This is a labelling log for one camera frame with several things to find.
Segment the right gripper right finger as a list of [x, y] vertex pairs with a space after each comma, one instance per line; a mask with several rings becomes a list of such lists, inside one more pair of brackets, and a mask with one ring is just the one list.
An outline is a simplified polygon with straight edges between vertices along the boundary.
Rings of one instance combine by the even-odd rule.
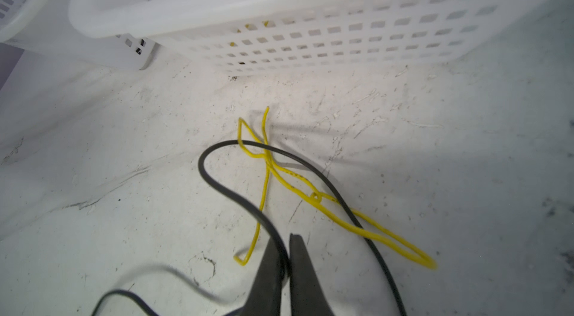
[[300, 235], [290, 235], [289, 257], [291, 262], [291, 314], [293, 316], [334, 316], [321, 289], [306, 244]]

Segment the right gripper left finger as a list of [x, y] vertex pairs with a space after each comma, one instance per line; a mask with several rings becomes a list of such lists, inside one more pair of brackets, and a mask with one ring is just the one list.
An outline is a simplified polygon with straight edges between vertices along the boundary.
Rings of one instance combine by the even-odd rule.
[[283, 278], [286, 275], [280, 252], [269, 241], [248, 299], [240, 316], [280, 315]]

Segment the middle white plastic basket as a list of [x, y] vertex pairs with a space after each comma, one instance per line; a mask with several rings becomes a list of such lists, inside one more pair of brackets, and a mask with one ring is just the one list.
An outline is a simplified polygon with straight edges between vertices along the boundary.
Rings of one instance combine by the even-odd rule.
[[91, 38], [129, 34], [226, 76], [443, 63], [547, 0], [71, 0]]

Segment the white plastic basket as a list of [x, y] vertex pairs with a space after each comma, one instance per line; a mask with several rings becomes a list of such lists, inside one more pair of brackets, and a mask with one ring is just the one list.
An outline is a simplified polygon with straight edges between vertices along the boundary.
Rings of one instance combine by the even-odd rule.
[[443, 63], [547, 0], [71, 0], [91, 38], [129, 34], [226, 76]]
[[154, 42], [129, 34], [89, 38], [71, 25], [69, 4], [70, 0], [1, 0], [1, 42], [38, 54], [102, 66], [146, 68]]

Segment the left white plastic basket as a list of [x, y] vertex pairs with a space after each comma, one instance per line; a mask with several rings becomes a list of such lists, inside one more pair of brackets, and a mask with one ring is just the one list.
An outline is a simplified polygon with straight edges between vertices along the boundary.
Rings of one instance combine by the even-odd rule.
[[102, 66], [146, 68], [154, 42], [129, 34], [89, 38], [71, 25], [69, 4], [70, 0], [1, 0], [1, 42], [38, 54]]

